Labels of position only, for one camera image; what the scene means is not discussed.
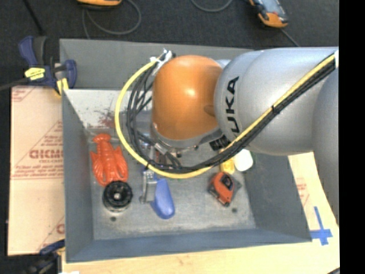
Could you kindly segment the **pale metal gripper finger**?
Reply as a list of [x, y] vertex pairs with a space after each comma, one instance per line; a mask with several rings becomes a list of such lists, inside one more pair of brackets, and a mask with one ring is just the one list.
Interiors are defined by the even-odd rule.
[[143, 171], [142, 194], [140, 196], [142, 204], [154, 201], [157, 182], [157, 176], [152, 170]]

